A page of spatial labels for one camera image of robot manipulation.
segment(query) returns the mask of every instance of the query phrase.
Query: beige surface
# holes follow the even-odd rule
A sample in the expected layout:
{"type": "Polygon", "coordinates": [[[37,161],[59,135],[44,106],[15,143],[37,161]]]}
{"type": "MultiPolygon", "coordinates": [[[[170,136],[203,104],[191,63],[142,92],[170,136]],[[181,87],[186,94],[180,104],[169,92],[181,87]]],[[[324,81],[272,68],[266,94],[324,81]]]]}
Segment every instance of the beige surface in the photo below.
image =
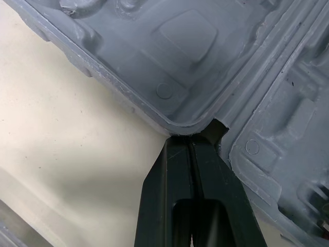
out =
{"type": "MultiPolygon", "coordinates": [[[[2,0],[0,85],[0,199],[55,247],[133,246],[142,182],[166,137],[2,0]]],[[[286,245],[261,226],[269,246],[286,245]]]]}

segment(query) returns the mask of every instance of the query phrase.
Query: circular indentation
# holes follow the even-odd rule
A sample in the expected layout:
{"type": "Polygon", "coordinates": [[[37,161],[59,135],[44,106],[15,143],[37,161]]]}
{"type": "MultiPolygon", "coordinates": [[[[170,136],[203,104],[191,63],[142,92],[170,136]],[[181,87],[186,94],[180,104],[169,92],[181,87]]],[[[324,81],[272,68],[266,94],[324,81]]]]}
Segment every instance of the circular indentation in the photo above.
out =
{"type": "Polygon", "coordinates": [[[171,87],[166,83],[159,84],[156,93],[161,99],[169,99],[173,95],[171,87]]]}
{"type": "Polygon", "coordinates": [[[259,152],[259,144],[255,140],[249,140],[246,143],[246,150],[250,155],[256,155],[259,152]]]}

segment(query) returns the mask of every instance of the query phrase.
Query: gray plastic tray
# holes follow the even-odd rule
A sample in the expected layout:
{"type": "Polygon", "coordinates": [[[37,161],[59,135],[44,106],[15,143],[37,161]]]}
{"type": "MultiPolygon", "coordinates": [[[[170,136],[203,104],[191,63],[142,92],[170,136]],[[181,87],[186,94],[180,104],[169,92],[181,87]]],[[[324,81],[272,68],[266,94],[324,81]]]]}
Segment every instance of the gray plastic tray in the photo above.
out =
{"type": "Polygon", "coordinates": [[[329,201],[328,0],[5,0],[159,131],[218,119],[254,210],[303,246],[329,201]]]}

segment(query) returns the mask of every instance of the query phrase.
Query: gray plastic surface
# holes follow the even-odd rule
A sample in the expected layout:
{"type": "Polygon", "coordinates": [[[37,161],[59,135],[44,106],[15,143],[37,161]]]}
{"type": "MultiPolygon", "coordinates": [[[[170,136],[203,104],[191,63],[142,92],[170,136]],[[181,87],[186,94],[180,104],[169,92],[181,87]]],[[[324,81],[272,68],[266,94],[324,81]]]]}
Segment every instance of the gray plastic surface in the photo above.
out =
{"type": "Polygon", "coordinates": [[[16,238],[8,228],[0,222],[0,247],[28,247],[16,238]]]}
{"type": "Polygon", "coordinates": [[[85,75],[170,134],[214,118],[254,210],[329,246],[328,0],[5,0],[85,75]]]}

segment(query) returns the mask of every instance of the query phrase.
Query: black plastic tool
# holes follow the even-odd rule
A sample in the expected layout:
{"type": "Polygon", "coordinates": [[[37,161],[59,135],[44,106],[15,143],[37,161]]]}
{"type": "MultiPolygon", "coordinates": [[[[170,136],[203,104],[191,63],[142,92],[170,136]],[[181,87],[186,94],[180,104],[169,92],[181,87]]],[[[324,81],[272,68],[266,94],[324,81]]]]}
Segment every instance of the black plastic tool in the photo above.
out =
{"type": "Polygon", "coordinates": [[[135,247],[263,247],[241,182],[203,137],[171,137],[146,177],[135,247]]]}

